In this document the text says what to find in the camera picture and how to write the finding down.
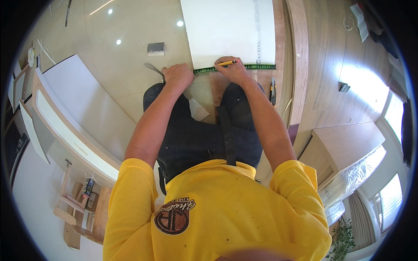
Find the plastic wrap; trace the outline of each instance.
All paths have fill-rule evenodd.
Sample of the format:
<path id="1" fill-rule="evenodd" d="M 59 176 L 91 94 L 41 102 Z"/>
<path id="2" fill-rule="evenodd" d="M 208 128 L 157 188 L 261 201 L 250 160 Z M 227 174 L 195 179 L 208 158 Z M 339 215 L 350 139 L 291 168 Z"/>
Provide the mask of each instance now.
<path id="1" fill-rule="evenodd" d="M 345 212 L 344 203 L 342 201 L 338 202 L 330 206 L 325 211 L 326 221 L 328 222 L 328 226 L 334 224 Z"/>
<path id="2" fill-rule="evenodd" d="M 318 192 L 325 210 L 350 196 L 363 182 L 370 177 L 385 157 L 386 150 L 382 145 L 354 165 L 342 170 L 321 191 Z"/>

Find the green leaves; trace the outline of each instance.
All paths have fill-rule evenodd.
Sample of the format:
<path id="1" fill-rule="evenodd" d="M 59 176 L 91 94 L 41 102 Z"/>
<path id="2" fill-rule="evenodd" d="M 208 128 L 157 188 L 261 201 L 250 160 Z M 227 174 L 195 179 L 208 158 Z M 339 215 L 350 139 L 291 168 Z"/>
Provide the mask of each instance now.
<path id="1" fill-rule="evenodd" d="M 353 228 L 350 220 L 345 221 L 343 217 L 338 220 L 338 227 L 334 228 L 332 232 L 332 244 L 334 249 L 332 252 L 329 252 L 326 258 L 330 258 L 331 261 L 343 261 L 347 255 L 348 249 L 350 247 L 355 247 L 354 237 L 352 234 Z"/>

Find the shirt logo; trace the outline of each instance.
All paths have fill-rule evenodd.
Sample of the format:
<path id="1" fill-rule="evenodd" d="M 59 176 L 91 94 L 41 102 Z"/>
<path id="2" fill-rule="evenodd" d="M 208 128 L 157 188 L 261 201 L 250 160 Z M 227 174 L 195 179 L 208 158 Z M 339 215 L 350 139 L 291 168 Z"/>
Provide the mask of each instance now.
<path id="1" fill-rule="evenodd" d="M 195 206 L 194 200 L 178 198 L 164 204 L 155 214 L 154 223 L 162 232 L 177 235 L 189 225 L 189 212 Z"/>

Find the yellow pencil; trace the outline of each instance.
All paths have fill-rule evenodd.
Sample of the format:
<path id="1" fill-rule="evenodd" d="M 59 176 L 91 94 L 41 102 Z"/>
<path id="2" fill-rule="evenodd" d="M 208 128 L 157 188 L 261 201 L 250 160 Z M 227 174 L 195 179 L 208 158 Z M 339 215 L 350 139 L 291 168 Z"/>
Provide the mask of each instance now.
<path id="1" fill-rule="evenodd" d="M 233 63 L 237 63 L 237 60 L 233 60 L 233 61 L 229 61 L 229 62 L 224 62 L 224 63 L 218 63 L 218 65 L 220 66 L 224 66 L 224 65 L 228 65 L 228 64 L 233 64 Z"/>

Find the tape measure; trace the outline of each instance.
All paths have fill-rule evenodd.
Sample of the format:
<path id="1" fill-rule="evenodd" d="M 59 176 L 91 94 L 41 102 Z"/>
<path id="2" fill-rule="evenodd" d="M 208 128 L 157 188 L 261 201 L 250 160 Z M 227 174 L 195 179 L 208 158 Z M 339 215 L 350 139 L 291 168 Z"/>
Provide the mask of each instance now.
<path id="1" fill-rule="evenodd" d="M 276 69 L 275 64 L 244 64 L 244 66 L 247 70 L 275 70 Z M 208 68 L 193 70 L 193 73 L 201 74 L 201 73 L 210 73 L 213 71 L 217 71 L 215 67 L 208 67 Z"/>

